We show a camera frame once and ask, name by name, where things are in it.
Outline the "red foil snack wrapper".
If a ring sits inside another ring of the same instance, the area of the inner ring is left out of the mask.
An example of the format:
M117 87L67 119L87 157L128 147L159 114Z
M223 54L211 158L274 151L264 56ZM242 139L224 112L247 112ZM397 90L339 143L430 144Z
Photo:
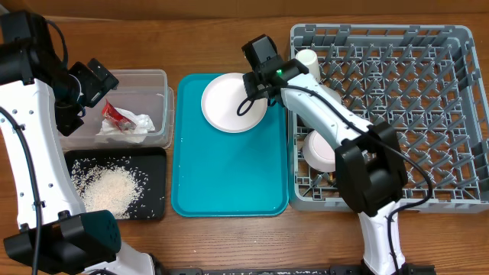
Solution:
M136 124L117 111L108 100L105 101L105 106L102 109L102 116L104 119L109 120L109 122L119 131L127 131L136 128Z

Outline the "pink plate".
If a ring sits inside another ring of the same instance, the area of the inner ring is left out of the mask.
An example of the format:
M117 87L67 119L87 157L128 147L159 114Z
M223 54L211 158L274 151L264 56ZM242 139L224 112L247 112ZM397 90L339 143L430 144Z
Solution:
M241 133L258 125L267 111L267 100L258 99L242 116L240 104L247 98L243 73L226 73L210 82L202 94L202 113L214 128Z

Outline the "pale green cup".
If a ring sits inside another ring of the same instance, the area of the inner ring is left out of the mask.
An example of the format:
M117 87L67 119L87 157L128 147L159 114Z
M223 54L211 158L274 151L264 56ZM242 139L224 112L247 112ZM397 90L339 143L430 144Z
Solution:
M300 50L295 58L300 61L305 67L308 68L309 73L311 73L317 82L320 81L320 68L317 54L314 50L305 49Z

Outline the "white napkin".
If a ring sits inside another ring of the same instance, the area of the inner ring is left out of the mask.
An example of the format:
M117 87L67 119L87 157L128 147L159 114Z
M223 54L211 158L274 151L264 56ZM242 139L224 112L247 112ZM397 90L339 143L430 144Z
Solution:
M108 140L112 139L115 141L125 141L130 144L140 144L144 141L149 132L155 131L154 123L149 115L135 115L133 112L123 108L116 108L116 110L129 120L133 121L136 124L136 127L126 131L120 131L105 118L102 121L99 133L96 135L99 142L108 143Z

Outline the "grey bowl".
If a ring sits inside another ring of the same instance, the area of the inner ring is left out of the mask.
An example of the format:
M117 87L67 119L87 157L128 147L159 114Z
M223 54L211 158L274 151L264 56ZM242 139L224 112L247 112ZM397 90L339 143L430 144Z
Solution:
M342 104L342 97L335 90L330 89L328 86L321 85L322 89L328 93L338 104Z

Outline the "pink bowl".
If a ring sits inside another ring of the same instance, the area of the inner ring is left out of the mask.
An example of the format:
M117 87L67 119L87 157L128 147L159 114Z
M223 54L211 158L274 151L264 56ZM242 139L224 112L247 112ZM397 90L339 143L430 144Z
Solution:
M317 132L310 132L303 142L303 158L314 170L323 173L335 172L335 152Z

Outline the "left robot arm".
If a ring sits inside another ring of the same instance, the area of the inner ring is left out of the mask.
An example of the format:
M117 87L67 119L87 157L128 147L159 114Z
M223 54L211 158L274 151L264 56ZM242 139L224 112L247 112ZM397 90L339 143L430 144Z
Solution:
M60 138L83 125L118 80L98 61L58 56L54 23L29 11L1 17L1 131L18 196L19 232L6 254L34 273L162 274L164 266L121 239L107 210L87 212Z

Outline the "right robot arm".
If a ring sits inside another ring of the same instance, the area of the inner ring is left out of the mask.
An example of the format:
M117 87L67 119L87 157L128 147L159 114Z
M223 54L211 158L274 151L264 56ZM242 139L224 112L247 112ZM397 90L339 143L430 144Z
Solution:
M303 63L283 60L267 35L250 40L242 51L251 66L243 77L247 101L278 102L334 150L336 188L360 218L363 270L400 273L406 260L400 249L397 211L407 172L394 128L386 122L374 125L337 102Z

